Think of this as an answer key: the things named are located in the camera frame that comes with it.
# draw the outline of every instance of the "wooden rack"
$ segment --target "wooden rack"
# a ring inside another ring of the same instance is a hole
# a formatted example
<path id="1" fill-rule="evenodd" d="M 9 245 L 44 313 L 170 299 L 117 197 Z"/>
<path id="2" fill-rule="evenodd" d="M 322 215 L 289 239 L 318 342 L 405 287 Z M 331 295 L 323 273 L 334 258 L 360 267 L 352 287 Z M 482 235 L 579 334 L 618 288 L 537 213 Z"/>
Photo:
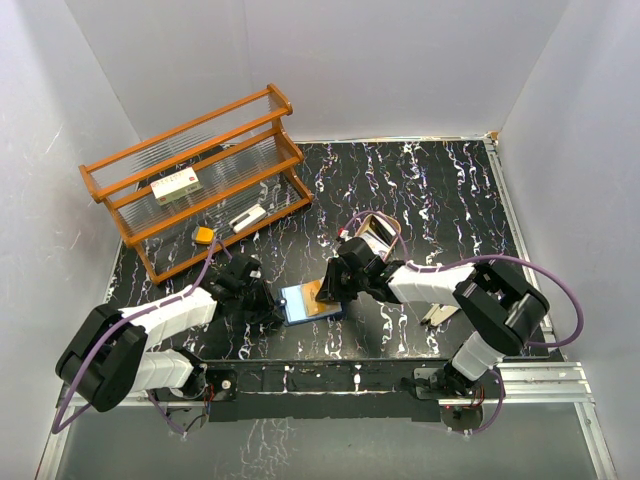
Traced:
<path id="1" fill-rule="evenodd" d="M 232 244 L 312 201 L 294 169 L 302 152 L 282 126 L 281 117 L 291 113 L 289 100 L 269 84 L 118 154 L 81 165 L 80 172 L 93 199 L 106 205 L 125 245 L 135 248 L 157 284 L 206 258 L 207 247 L 191 241 L 196 226 L 213 228 Z M 159 205 L 151 182 L 189 166 L 202 189 Z M 256 203 L 267 217 L 234 233 L 229 221 Z"/>

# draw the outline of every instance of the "gray floor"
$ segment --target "gray floor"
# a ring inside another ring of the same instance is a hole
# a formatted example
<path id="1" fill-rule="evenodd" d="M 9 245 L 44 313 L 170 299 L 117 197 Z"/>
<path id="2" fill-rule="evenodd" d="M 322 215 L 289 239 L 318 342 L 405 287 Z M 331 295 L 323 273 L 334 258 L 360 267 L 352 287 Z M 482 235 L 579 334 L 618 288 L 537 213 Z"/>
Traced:
<path id="1" fill-rule="evenodd" d="M 87 413 L 57 478 L 596 478 L 572 404 L 507 404 L 469 440 L 398 419 L 206 424 L 186 441 L 149 407 Z"/>

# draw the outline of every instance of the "small cardboard box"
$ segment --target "small cardboard box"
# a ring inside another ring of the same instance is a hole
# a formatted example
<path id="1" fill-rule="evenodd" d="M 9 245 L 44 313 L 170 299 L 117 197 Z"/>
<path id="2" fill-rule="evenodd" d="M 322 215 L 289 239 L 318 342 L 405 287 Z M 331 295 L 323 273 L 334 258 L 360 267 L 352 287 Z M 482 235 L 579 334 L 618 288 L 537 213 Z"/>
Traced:
<path id="1" fill-rule="evenodd" d="M 156 180 L 151 184 L 151 190 L 158 205 L 173 202 L 201 188 L 202 185 L 200 185 L 196 172 L 191 167 Z"/>
<path id="2" fill-rule="evenodd" d="M 368 215 L 355 236 L 367 242 L 373 253 L 387 258 L 397 241 L 396 233 L 390 224 L 400 232 L 400 223 L 395 218 L 386 217 L 385 221 L 375 215 Z"/>

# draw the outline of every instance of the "orange label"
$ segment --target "orange label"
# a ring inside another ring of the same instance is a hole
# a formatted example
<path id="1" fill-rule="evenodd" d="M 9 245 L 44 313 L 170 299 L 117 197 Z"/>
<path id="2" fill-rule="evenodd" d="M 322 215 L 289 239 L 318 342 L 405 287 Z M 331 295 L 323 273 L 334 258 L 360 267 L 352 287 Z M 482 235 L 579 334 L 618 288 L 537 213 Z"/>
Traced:
<path id="1" fill-rule="evenodd" d="M 314 280 L 313 282 L 300 286 L 302 289 L 302 299 L 304 300 L 304 309 L 309 317 L 314 317 L 322 313 L 337 313 L 342 310 L 342 306 L 339 303 L 316 302 L 316 295 L 320 291 L 320 287 L 322 287 L 322 279 Z"/>

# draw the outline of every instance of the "metal frame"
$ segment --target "metal frame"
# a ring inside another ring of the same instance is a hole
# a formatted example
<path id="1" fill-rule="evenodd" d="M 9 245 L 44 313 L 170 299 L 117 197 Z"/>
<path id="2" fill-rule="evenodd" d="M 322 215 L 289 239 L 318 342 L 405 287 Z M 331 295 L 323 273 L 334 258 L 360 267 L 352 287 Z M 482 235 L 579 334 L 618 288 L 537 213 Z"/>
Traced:
<path id="1" fill-rule="evenodd" d="M 488 136 L 477 137 L 402 137 L 402 138 L 374 138 L 374 139 L 353 139 L 345 140 L 345 142 L 354 141 L 444 141 L 444 140 L 483 140 L 486 146 L 487 155 L 489 157 L 491 170 L 495 176 L 501 200 L 507 215 L 509 227 L 514 236 L 518 254 L 529 260 L 528 251 L 524 244 L 522 232 L 516 219 L 513 205 L 511 203 L 504 176 L 502 174 L 501 163 L 495 149 L 494 143 Z M 527 279 L 535 286 L 538 282 L 534 275 L 526 273 Z M 550 318 L 545 318 L 543 325 L 543 333 L 545 339 L 553 341 L 553 326 Z M 219 362 L 210 362 L 213 367 L 216 363 L 223 366 Z M 296 362 L 278 362 L 281 367 L 287 367 L 287 364 L 295 364 Z M 359 364 L 364 362 L 347 362 Z M 522 361 L 522 362 L 506 362 L 500 365 L 502 373 L 506 398 L 505 403 L 573 403 L 585 438 L 585 443 L 589 450 L 593 466 L 599 479 L 615 480 L 617 478 L 609 451 L 607 449 L 600 424 L 598 422 L 594 399 L 591 388 L 587 381 L 585 372 L 579 362 L 540 362 L 540 361 Z M 374 392 L 345 391 L 332 392 L 340 395 L 367 395 Z M 281 395 L 282 392 L 261 392 L 261 395 Z M 485 403 L 496 403 L 496 399 L 486 399 Z M 71 415 L 76 407 L 84 405 L 85 401 L 80 396 L 72 399 L 69 412 Z M 456 405 L 466 404 L 468 400 L 461 399 L 441 399 L 438 401 L 440 405 Z M 167 407 L 192 407 L 202 408 L 201 402 L 193 401 L 168 401 L 163 402 Z M 122 406 L 136 407 L 152 407 L 147 401 L 146 394 L 129 395 L 120 404 Z M 54 479 L 62 458 L 69 430 L 59 434 L 58 436 L 49 436 L 49 440 L 45 447 L 45 451 L 41 460 L 40 467 L 36 478 Z"/>

